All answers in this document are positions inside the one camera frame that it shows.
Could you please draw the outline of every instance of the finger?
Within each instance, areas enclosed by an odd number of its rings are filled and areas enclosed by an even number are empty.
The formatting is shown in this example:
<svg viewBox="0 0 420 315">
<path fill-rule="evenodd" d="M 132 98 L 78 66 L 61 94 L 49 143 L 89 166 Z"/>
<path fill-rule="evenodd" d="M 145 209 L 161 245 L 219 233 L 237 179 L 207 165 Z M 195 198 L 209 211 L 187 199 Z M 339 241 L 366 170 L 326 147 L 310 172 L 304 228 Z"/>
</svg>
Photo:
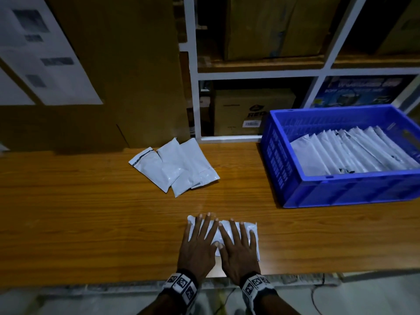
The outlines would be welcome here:
<svg viewBox="0 0 420 315">
<path fill-rule="evenodd" d="M 220 252 L 220 257 L 222 259 L 222 268 L 223 270 L 228 270 L 229 269 L 229 254 L 228 251 L 226 250 L 225 246 L 220 243 L 219 246 L 219 252 Z"/>
<path fill-rule="evenodd" d="M 214 242 L 211 246 L 210 246 L 210 256 L 214 256 L 216 254 L 216 250 L 219 246 L 219 241 Z"/>
<path fill-rule="evenodd" d="M 249 248 L 253 251 L 253 252 L 257 252 L 257 238 L 255 237 L 255 233 L 254 231 L 250 230 L 249 231 L 249 238 L 251 239 L 251 243 L 249 244 Z"/>
<path fill-rule="evenodd" d="M 226 249 L 227 250 L 232 250 L 233 247 L 234 247 L 234 244 L 232 243 L 232 240 L 231 240 L 230 236 L 226 232 L 226 230 L 223 227 L 223 224 L 221 222 L 219 223 L 219 230 L 220 230 L 220 234 L 222 236 L 223 242 L 225 243 Z"/>
<path fill-rule="evenodd" d="M 206 217 L 204 218 L 203 226 L 201 227 L 200 234 L 198 235 L 197 239 L 204 240 L 206 237 L 207 230 L 209 228 L 210 223 L 210 212 L 207 213 Z"/>
<path fill-rule="evenodd" d="M 248 234 L 247 231 L 245 229 L 245 225 L 243 222 L 239 223 L 239 229 L 241 230 L 241 243 L 244 247 L 249 248 L 249 243 L 248 243 Z"/>
<path fill-rule="evenodd" d="M 231 218 L 229 220 L 229 223 L 232 229 L 232 236 L 234 238 L 234 244 L 239 245 L 239 243 L 241 243 L 241 237 L 239 236 L 238 228 L 236 227 L 234 219 Z"/>
<path fill-rule="evenodd" d="M 200 233 L 201 221 L 203 220 L 203 215 L 200 213 L 198 217 L 195 218 L 195 226 L 192 231 L 191 241 L 195 241 Z"/>
<path fill-rule="evenodd" d="M 217 232 L 218 224 L 219 224 L 219 219 L 215 218 L 215 220 L 213 221 L 213 225 L 211 226 L 211 229 L 206 237 L 207 243 L 211 243 L 213 241 L 214 236 L 216 235 L 216 232 Z"/>
<path fill-rule="evenodd" d="M 191 230 L 191 222 L 188 221 L 185 227 L 184 236 L 182 237 L 182 245 L 188 242 L 190 230 Z"/>
</svg>

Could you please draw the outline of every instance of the wristband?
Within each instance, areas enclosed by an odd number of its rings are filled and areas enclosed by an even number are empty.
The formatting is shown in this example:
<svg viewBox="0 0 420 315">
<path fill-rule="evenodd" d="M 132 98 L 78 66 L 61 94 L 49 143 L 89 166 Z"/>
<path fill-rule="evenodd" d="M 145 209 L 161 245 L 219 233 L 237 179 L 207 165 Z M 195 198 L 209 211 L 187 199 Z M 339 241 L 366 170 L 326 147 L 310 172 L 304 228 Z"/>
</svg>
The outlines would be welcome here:
<svg viewBox="0 0 420 315">
<path fill-rule="evenodd" d="M 249 273 L 242 277 L 241 284 L 242 287 L 242 297 L 244 302 L 255 315 L 255 309 L 259 308 L 261 299 L 267 295 L 278 295 L 277 291 L 270 284 L 270 281 L 261 274 L 256 272 Z"/>
<path fill-rule="evenodd" d="M 182 314 L 186 314 L 197 297 L 198 282 L 188 270 L 180 269 L 172 274 L 163 285 L 159 295 L 172 296 Z"/>
</svg>

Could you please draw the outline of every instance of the black wire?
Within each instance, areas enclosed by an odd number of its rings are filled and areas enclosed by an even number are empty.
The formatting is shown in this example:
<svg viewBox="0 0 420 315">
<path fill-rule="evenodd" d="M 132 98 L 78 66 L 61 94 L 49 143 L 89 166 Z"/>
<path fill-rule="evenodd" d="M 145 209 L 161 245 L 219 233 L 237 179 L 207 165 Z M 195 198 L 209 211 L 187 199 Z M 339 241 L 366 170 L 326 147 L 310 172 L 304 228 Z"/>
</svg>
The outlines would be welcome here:
<svg viewBox="0 0 420 315">
<path fill-rule="evenodd" d="M 315 305 L 314 293 L 318 288 L 323 287 L 324 285 L 325 285 L 325 273 L 322 273 L 322 283 L 318 284 L 318 285 L 314 285 L 313 289 L 311 290 L 312 304 L 315 307 L 315 309 L 316 309 L 316 311 L 318 312 L 319 315 L 323 315 L 323 314 L 319 311 L 318 307 Z"/>
<path fill-rule="evenodd" d="M 235 291 L 237 289 L 237 287 L 235 287 L 229 294 L 228 294 L 228 297 L 226 297 L 226 301 L 225 301 L 225 303 L 223 304 L 223 305 L 220 305 L 220 307 L 218 308 L 218 309 L 216 309 L 216 311 L 214 312 L 214 314 L 213 315 L 216 315 L 223 307 L 225 307 L 226 306 L 226 303 L 228 302 L 228 298 L 229 298 L 229 296 Z"/>
</svg>

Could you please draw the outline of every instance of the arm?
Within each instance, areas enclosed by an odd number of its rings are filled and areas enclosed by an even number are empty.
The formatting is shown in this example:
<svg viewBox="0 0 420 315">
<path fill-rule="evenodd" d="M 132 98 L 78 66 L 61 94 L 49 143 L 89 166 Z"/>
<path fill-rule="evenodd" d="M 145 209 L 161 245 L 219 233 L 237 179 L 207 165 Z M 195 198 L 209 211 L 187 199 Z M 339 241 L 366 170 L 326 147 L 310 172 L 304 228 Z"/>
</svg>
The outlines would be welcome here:
<svg viewBox="0 0 420 315">
<path fill-rule="evenodd" d="M 235 221 L 230 219 L 232 236 L 230 239 L 223 225 L 219 230 L 223 244 L 219 244 L 222 268 L 232 282 L 242 289 L 244 302 L 254 315 L 299 315 L 289 304 L 283 301 L 265 276 L 261 275 L 257 259 L 257 240 L 250 231 L 250 241 L 244 223 L 239 224 L 239 236 Z"/>
<path fill-rule="evenodd" d="M 188 221 L 179 250 L 178 269 L 165 282 L 157 299 L 138 315 L 179 315 L 185 314 L 193 305 L 197 289 L 216 264 L 215 253 L 218 242 L 212 244 L 217 231 L 215 219 L 209 233 L 210 213 L 204 219 L 200 231 L 202 215 L 195 218 L 191 240 L 188 241 L 191 223 Z"/>
</svg>

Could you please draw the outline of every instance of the blue plastic crate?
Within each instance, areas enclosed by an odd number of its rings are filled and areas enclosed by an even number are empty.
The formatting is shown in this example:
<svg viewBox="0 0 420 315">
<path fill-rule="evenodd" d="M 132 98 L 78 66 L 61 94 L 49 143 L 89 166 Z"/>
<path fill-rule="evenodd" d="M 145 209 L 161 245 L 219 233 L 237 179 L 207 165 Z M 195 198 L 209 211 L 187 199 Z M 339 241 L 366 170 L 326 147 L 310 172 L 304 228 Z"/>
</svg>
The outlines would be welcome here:
<svg viewBox="0 0 420 315">
<path fill-rule="evenodd" d="M 272 110 L 261 150 L 285 208 L 411 200 L 420 196 L 420 169 L 308 177 L 290 142 L 323 130 L 379 126 L 420 163 L 420 127 L 391 105 Z"/>
</svg>

